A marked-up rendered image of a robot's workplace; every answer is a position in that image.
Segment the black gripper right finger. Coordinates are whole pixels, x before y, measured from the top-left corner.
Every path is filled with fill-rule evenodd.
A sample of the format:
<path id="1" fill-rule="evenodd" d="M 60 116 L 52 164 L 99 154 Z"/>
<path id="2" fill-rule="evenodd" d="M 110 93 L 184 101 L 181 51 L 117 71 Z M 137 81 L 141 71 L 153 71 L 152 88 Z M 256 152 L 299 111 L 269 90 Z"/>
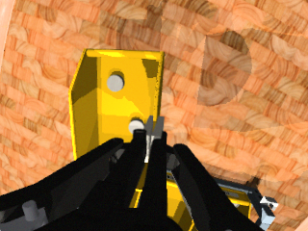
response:
<path id="1" fill-rule="evenodd" d="M 167 144 L 164 124 L 158 116 L 133 231 L 168 231 L 167 168 L 197 231 L 265 231 L 238 211 L 187 145 Z"/>

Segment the yellow bin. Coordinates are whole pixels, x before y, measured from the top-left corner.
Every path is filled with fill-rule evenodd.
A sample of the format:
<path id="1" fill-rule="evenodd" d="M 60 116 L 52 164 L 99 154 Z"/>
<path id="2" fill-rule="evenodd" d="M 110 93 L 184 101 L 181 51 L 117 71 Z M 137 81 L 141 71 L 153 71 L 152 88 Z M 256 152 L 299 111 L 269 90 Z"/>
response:
<path id="1" fill-rule="evenodd" d="M 154 130 L 161 116 L 164 64 L 164 51 L 84 48 L 68 91 L 74 160 L 115 137 L 130 142 L 128 125 L 135 118 L 145 124 L 154 113 Z M 116 74 L 124 88 L 111 91 L 106 82 Z"/>
<path id="2" fill-rule="evenodd" d="M 169 172 L 167 172 L 167 210 L 168 217 L 177 222 L 184 231 L 192 230 L 194 225 L 192 217 Z"/>
<path id="3" fill-rule="evenodd" d="M 227 189 L 224 187 L 220 187 L 225 194 L 227 194 L 228 198 L 233 202 L 240 204 L 240 206 L 237 208 L 243 215 L 245 215 L 247 218 L 250 217 L 250 210 L 251 210 L 251 202 L 246 195 L 245 192 L 240 192 L 232 189 Z M 241 205 L 242 204 L 242 205 Z M 191 231 L 197 231 L 195 226 L 193 225 Z"/>
<path id="4" fill-rule="evenodd" d="M 141 195 L 141 192 L 135 191 L 134 196 L 133 196 L 132 201 L 131 201 L 131 204 L 130 204 L 130 208 L 134 208 L 134 207 L 137 208 L 140 195 Z"/>

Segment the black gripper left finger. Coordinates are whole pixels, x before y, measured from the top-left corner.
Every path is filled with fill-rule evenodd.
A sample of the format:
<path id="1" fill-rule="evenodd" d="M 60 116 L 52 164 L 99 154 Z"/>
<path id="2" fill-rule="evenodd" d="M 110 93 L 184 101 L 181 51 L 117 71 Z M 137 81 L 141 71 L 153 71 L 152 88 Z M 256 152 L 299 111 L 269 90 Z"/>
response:
<path id="1" fill-rule="evenodd" d="M 130 142 L 112 138 L 37 183 L 0 195 L 0 231 L 33 231 L 78 207 L 57 231 L 103 231 L 116 204 L 131 204 L 152 132 L 150 115 Z"/>

